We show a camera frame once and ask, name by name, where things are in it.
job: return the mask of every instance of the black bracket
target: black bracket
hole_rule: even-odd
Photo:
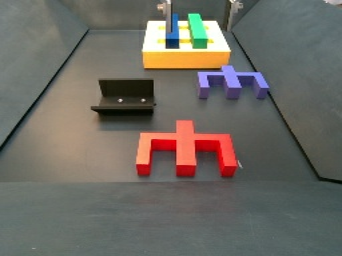
[[[154,113],[152,79],[100,79],[102,101],[91,109],[99,114]]]

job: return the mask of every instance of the gray floor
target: gray floor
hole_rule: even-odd
[[[313,181],[315,177],[270,98],[258,100],[250,88],[239,100],[226,100],[222,88],[196,97],[196,70],[144,70],[143,32],[91,31],[51,84],[44,98],[0,154],[1,181],[131,182],[217,181],[214,153],[198,154],[195,178],[175,177],[175,153],[154,154],[152,175],[139,178],[135,156],[142,131],[175,131],[175,121],[191,119],[202,133],[229,133],[243,169],[233,180]],[[227,34],[231,64],[251,67]],[[151,117],[103,117],[90,110],[100,101],[99,78],[155,80]]]
[[[337,256],[341,197],[321,182],[3,183],[0,252]]]
[[[226,36],[231,63],[251,70]],[[146,71],[142,41],[139,31],[88,34],[0,152],[0,254],[338,255],[342,188],[315,179],[270,99],[245,89],[229,101],[214,88],[198,100],[196,71]],[[154,116],[99,118],[100,77],[152,77]],[[174,131],[178,119],[233,135],[234,178],[200,153],[196,177],[179,179],[159,152],[139,179],[139,132]]]

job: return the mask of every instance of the dark gray surface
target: dark gray surface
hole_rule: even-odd
[[[82,18],[91,29],[146,29],[148,20],[163,20],[156,10],[159,0],[59,0]],[[188,13],[200,13],[206,19],[223,24],[226,0],[174,1],[174,12],[186,19]]]
[[[0,146],[87,27],[54,0],[0,1]]]
[[[310,166],[282,123],[270,98],[258,100],[250,88],[239,100],[211,89],[196,96],[196,70],[144,70],[139,31],[91,31],[78,51],[0,153],[0,181],[210,181],[222,180],[214,153],[198,154],[195,178],[175,177],[175,153],[154,154],[152,175],[139,178],[135,157],[139,133],[175,131],[191,119],[202,133],[233,136],[243,169],[234,180],[315,180]],[[251,67],[231,34],[231,64]],[[102,77],[152,78],[151,117],[103,117],[90,110],[99,103]]]
[[[319,176],[342,180],[342,10],[321,0],[262,0],[234,34]]]
[[[342,187],[0,184],[1,255],[337,256]]]

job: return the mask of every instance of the blue block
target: blue block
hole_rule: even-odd
[[[166,49],[179,49],[179,27],[178,27],[178,14],[172,14],[172,32],[166,33]]]

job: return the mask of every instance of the green block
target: green block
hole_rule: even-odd
[[[188,28],[192,48],[207,49],[209,37],[206,27],[203,25],[203,21],[198,13],[188,14]]]

